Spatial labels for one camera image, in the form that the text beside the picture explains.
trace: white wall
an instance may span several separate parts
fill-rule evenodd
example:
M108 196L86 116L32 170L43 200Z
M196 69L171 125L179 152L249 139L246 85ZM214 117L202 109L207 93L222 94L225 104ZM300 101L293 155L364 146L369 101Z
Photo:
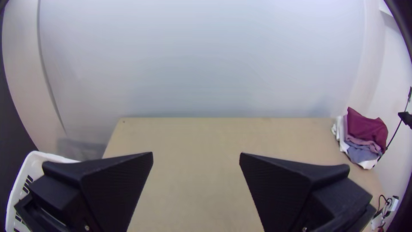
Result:
M385 51L379 83L366 116L380 117L392 137L412 86L412 64L393 18L385 16ZM412 130L402 123L391 146L375 167L386 195L403 197L412 172Z
M42 54L70 138L120 116L340 114L357 76L358 0L54 1Z

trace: white power outlet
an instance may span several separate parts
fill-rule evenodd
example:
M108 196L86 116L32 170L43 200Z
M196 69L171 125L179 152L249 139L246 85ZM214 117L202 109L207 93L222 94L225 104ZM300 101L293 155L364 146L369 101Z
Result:
M399 202L399 198L397 196L393 196L392 198L392 205L391 208L389 209L389 211L395 211L396 207L398 206L398 202Z

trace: white cloth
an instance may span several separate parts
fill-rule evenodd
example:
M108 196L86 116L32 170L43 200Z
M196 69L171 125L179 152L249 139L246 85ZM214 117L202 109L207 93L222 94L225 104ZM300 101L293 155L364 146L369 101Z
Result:
M343 117L337 116L335 124L332 126L332 133L336 136L339 142L339 149L341 152L348 154L349 145L345 143L345 125L343 124Z

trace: lavender cloth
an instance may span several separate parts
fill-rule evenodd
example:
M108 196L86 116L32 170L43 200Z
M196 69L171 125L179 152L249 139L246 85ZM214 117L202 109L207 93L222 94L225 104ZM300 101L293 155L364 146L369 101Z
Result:
M350 146L348 148L348 156L352 163L359 164L363 161L376 160L379 156L370 150L359 149Z
M343 124L345 127L345 142L352 142L357 145L368 146L371 152L376 153L376 154L382 153L381 147L378 144L376 144L374 141L365 141L362 139L355 138L351 136L350 134L348 134L348 115L343 116Z
M368 152L372 152L372 151L370 150L369 145L359 145L359 144L353 143L353 142L351 142L351 141L346 141L346 144L348 144L350 147L354 147L354 148L356 148L356 149L358 149L358 150L365 150L365 151L368 151ZM382 152L379 152L379 153L374 153L374 152L372 152L372 153L374 154L374 156L376 156L376 155L382 156Z

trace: black cable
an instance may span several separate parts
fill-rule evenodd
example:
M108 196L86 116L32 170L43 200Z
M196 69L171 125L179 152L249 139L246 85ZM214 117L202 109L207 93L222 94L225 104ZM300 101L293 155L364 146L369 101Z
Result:
M406 102L406 106L405 106L404 112L406 112L406 109L407 109L407 107L408 107L409 102L410 102L410 99L408 99L408 101ZM399 121L398 127L396 127L395 133L394 133L394 135L392 136L391 140L389 141L388 145L386 146L386 149L385 149L385 150L387 150L388 147L389 147L389 145L392 143L392 140L394 139L394 137L395 137L395 135L396 135L396 132L398 132L398 129L399 129L399 126L400 126L401 123L402 123L402 119Z
M385 200L386 204L388 204L388 200L386 199L386 197L384 195L380 195L379 199L378 199L378 212L381 210L381 197L383 197L383 199Z

